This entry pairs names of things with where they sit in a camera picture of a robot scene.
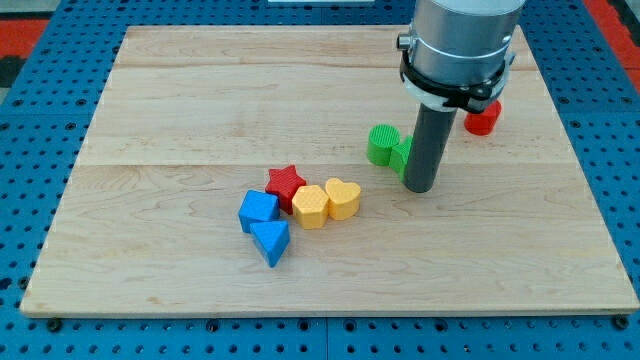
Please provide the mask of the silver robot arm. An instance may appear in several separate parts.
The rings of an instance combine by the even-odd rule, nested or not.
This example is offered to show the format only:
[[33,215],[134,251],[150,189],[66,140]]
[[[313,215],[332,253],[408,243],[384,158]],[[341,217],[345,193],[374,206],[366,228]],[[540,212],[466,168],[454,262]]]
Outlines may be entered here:
[[481,113],[508,81],[524,0],[418,0],[398,35],[400,76],[426,108]]

